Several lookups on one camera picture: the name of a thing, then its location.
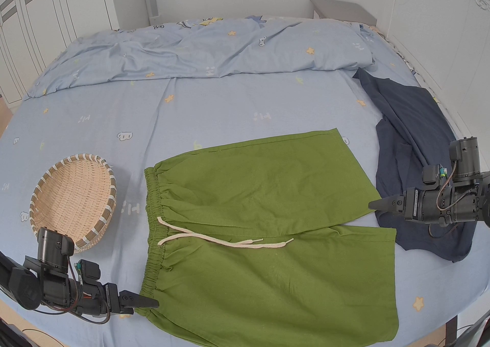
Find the basket rim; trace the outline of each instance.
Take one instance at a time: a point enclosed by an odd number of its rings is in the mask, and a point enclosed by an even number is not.
[[[107,225],[109,224],[111,217],[116,208],[116,179],[114,177],[114,172],[107,163],[107,161],[98,155],[95,154],[75,154],[69,157],[66,157],[59,162],[55,163],[51,166],[46,173],[44,173],[34,188],[34,192],[31,196],[31,201],[29,205],[29,222],[32,228],[34,235],[37,238],[40,227],[34,224],[34,209],[36,206],[36,200],[38,199],[38,194],[42,192],[42,186],[52,178],[52,173],[57,171],[59,167],[66,166],[71,163],[75,163],[77,161],[91,161],[100,164],[104,167],[109,174],[110,179],[110,191],[111,194],[108,196],[107,204],[105,205],[104,211],[102,215],[99,217],[98,221],[95,223],[95,226],[91,228],[81,239],[75,242],[75,253],[81,252],[85,249],[91,247],[91,243],[97,243],[101,237],[99,235],[104,234]]]

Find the navy garment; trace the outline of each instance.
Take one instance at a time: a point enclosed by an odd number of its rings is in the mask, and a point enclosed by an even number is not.
[[[354,78],[383,113],[376,126],[379,141],[376,189],[381,197],[422,188],[422,167],[442,164],[451,171],[449,144],[454,134],[430,93],[403,86],[358,69]],[[471,249],[476,222],[441,227],[406,221],[401,215],[376,211],[379,226],[396,229],[396,242],[405,250],[425,249],[453,262]]]

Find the white headboard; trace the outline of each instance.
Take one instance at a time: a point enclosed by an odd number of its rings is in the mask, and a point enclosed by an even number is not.
[[[386,0],[377,27],[490,165],[490,0]]]

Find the white drawstring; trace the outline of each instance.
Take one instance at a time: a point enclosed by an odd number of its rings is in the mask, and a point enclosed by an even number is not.
[[[196,237],[196,238],[202,238],[203,240],[206,240],[206,241],[215,242],[219,245],[229,246],[232,248],[260,249],[260,248],[282,248],[283,246],[285,246],[286,244],[288,244],[289,242],[294,240],[294,238],[291,238],[288,241],[278,242],[275,244],[254,244],[254,242],[264,240],[263,238],[258,239],[258,240],[244,240],[244,241],[240,241],[240,242],[228,242],[228,241],[218,240],[217,238],[210,237],[209,235],[194,233],[193,231],[187,230],[186,228],[180,228],[180,227],[171,225],[170,223],[165,222],[161,217],[158,217],[158,221],[161,224],[163,224],[169,228],[173,228],[174,230],[177,230],[178,232],[182,232],[180,234],[174,234],[174,235],[168,236],[167,238],[164,238],[163,240],[161,240],[158,243],[158,245],[163,245],[170,240],[175,240],[175,239],[181,238],[181,237]]]

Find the wicker basket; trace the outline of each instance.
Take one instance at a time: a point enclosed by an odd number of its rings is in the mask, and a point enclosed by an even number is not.
[[[105,160],[93,154],[65,158],[49,168],[32,194],[29,220],[75,242],[75,253],[99,242],[116,208],[116,179]]]

